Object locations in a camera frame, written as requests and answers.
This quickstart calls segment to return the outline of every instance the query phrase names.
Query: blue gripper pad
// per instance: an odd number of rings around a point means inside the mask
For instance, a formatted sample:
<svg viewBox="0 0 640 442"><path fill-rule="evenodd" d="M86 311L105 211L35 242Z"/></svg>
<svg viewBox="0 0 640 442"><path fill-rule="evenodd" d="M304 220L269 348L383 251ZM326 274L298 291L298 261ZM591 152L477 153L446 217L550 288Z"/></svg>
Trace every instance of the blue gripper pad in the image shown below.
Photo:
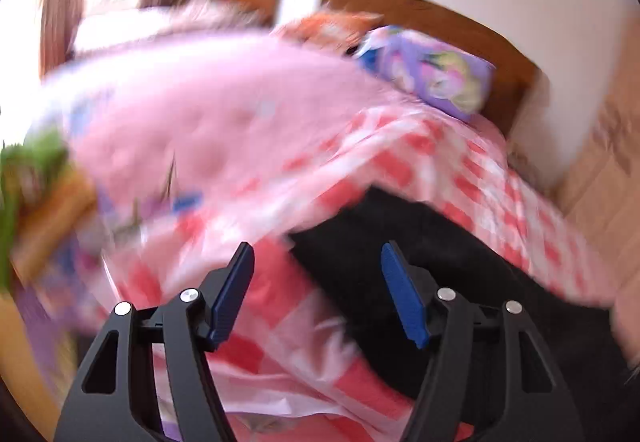
<svg viewBox="0 0 640 442"><path fill-rule="evenodd" d="M404 258L390 243L386 243L380 253L380 263L404 333L418 348L424 348L429 342L427 310L404 268Z"/></svg>
<svg viewBox="0 0 640 442"><path fill-rule="evenodd" d="M254 263L254 249L248 243L243 243L239 252L231 260L229 267L231 272L211 308L214 330L209 339L216 346L229 338L240 305L254 275Z"/></svg>

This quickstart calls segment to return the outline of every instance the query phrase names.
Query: green object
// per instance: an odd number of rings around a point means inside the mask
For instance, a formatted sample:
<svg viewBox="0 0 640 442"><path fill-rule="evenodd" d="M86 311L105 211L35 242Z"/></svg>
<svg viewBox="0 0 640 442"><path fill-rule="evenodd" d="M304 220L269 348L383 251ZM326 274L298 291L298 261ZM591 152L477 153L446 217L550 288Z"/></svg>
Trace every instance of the green object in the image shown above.
<svg viewBox="0 0 640 442"><path fill-rule="evenodd" d="M66 144L47 129L0 151L0 289L10 283L9 253L20 210L36 205L66 164Z"/></svg>

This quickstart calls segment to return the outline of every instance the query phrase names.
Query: checkered blanket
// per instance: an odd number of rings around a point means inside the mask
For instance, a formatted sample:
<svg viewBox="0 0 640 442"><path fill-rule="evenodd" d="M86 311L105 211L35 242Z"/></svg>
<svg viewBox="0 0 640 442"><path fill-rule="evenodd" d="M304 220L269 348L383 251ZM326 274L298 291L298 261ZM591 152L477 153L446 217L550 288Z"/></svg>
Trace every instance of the checkered blanket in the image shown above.
<svg viewBox="0 0 640 442"><path fill-rule="evenodd" d="M412 403L386 387L344 333L343 319L287 252L284 233L313 226L372 184L428 203L567 300L612 297L597 255L471 128L429 107L358 113L277 179L254 179L215 207L158 219L144 242L108 253L92 283L99 323L119 300L158 305L225 266L241 241L255 275L228 342L207 359L240 440L398 440ZM162 351L158 394L170 415ZM459 438L471 428L461 425Z"/></svg>

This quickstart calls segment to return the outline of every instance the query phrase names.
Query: metal screw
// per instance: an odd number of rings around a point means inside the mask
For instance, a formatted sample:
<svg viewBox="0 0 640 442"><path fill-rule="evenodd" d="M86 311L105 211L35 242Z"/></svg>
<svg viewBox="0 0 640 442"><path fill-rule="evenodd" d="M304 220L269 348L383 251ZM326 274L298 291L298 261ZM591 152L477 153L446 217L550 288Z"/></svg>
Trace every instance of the metal screw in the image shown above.
<svg viewBox="0 0 640 442"><path fill-rule="evenodd" d="M120 303L113 308L113 311L118 316L126 316L131 311L131 303L120 301Z"/></svg>
<svg viewBox="0 0 640 442"><path fill-rule="evenodd" d="M438 289L438 297L443 301L453 301L456 298L456 292L450 288L442 287Z"/></svg>
<svg viewBox="0 0 640 442"><path fill-rule="evenodd" d="M188 288L180 293L180 300L185 303L191 303L198 298L199 292L195 288Z"/></svg>
<svg viewBox="0 0 640 442"><path fill-rule="evenodd" d="M507 301L505 308L507 308L510 314L519 314L522 312L522 305L517 301Z"/></svg>

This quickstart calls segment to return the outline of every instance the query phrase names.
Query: black cloth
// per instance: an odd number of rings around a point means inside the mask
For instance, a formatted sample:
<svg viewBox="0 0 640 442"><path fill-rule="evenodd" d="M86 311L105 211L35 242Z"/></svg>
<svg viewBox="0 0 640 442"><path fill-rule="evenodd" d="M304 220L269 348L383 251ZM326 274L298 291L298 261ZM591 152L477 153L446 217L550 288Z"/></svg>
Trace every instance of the black cloth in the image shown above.
<svg viewBox="0 0 640 442"><path fill-rule="evenodd" d="M562 301L427 205L372 187L353 207L289 236L293 256L344 315L372 369L398 392L417 397L427 361L406 338L380 269L389 240L407 262L471 303L519 301L559 364L586 439L640 440L640 379L629 380L609 312Z"/></svg>

